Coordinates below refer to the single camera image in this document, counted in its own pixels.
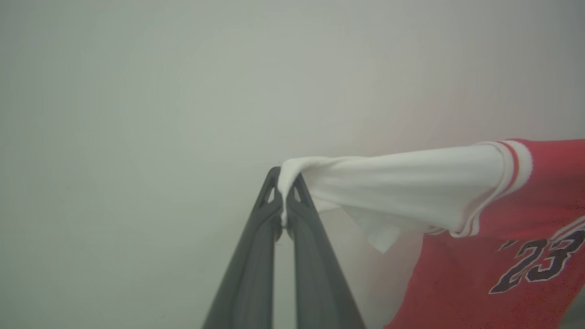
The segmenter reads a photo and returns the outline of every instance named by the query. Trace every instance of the printed number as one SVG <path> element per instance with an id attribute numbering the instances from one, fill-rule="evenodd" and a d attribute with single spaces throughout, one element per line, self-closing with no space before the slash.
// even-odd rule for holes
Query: printed number
<path id="1" fill-rule="evenodd" d="M 490 294 L 503 293 L 518 286 L 524 276 L 528 282 L 547 281 L 556 277 L 563 271 L 565 263 L 571 258 L 571 255 L 581 248 L 583 242 L 585 242 L 585 231 L 575 231 L 553 243 L 547 250 L 549 252 L 548 256 L 538 265 L 531 268 L 529 266 L 533 265 L 541 257 L 549 241 L 542 239 L 525 243 L 515 257 L 524 258 L 506 274 L 502 275 L 498 284 L 490 290 Z M 508 241 L 500 247 L 500 250 L 512 244 L 513 242 Z"/>
<path id="2" fill-rule="evenodd" d="M 490 294 L 507 292 L 513 287 L 518 286 L 520 284 L 520 280 L 522 280 L 524 270 L 532 265 L 532 263 L 536 262 L 538 258 L 540 258 L 542 251 L 545 249 L 547 244 L 547 239 L 535 240 L 525 243 L 522 248 L 520 248 L 515 257 L 518 258 L 525 256 L 524 259 L 518 262 L 506 274 L 502 275 L 500 282 L 498 282 L 498 284 L 491 289 Z"/>

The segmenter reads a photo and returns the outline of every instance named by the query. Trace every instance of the t-shirt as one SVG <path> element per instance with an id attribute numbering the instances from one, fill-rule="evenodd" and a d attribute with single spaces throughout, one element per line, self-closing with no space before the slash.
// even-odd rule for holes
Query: t-shirt
<path id="1" fill-rule="evenodd" d="M 424 237 L 386 329 L 557 328 L 583 287 L 585 140 L 494 145 L 506 189 L 459 232 Z"/>

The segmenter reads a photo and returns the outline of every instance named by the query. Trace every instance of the plain wall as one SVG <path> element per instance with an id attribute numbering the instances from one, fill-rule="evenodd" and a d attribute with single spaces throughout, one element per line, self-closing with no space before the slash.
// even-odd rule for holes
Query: plain wall
<path id="1" fill-rule="evenodd" d="M 0 327 L 197 328 L 290 157 L 585 137 L 579 1 L 0 2 Z M 324 215 L 371 328 L 386 255 Z M 293 328 L 290 241 L 277 328 Z"/>

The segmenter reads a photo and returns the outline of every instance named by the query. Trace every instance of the red jersey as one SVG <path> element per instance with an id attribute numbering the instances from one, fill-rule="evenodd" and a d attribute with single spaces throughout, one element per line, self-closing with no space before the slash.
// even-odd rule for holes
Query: red jersey
<path id="1" fill-rule="evenodd" d="M 495 143 L 502 193 L 424 237 L 386 329 L 557 328 L 585 283 L 585 140 Z"/>

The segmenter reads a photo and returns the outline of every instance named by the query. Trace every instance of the white fabric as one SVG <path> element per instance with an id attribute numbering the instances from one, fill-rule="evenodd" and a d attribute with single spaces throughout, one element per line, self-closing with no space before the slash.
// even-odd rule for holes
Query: white fabric
<path id="1" fill-rule="evenodd" d="M 319 212 L 341 207 L 385 252 L 403 231 L 462 230 L 466 216 L 478 213 L 503 185 L 504 160 L 489 144 L 378 157 L 290 159 L 278 179 L 285 202 L 299 173 Z"/>

